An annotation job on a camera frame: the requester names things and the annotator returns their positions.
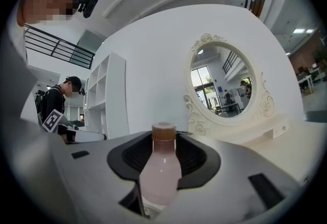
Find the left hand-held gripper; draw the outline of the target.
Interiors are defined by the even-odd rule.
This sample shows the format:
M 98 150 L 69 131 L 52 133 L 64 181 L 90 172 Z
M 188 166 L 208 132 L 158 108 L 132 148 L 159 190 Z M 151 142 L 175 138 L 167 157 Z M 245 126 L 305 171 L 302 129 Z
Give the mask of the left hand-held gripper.
M 72 124 L 64 114 L 57 110 L 53 110 L 49 114 L 42 123 L 42 127 L 47 132 L 60 135 L 65 143 L 71 144 L 75 142 L 78 127 Z

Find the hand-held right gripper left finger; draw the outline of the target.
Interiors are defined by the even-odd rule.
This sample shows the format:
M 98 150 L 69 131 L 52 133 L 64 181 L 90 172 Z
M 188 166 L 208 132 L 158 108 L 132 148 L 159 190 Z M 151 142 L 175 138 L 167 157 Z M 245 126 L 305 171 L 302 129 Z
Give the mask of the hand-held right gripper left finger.
M 152 223 L 144 213 L 139 173 L 122 155 L 147 136 L 139 132 L 66 145 L 49 134 L 55 183 L 49 188 L 48 216 L 56 223 Z

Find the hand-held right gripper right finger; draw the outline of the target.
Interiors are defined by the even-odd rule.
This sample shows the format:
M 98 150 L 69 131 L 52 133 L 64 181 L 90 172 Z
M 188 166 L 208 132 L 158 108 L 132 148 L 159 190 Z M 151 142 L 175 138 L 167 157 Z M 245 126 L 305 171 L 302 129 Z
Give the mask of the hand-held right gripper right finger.
M 255 151 L 179 133 L 182 177 L 159 223 L 273 223 L 299 184 Z

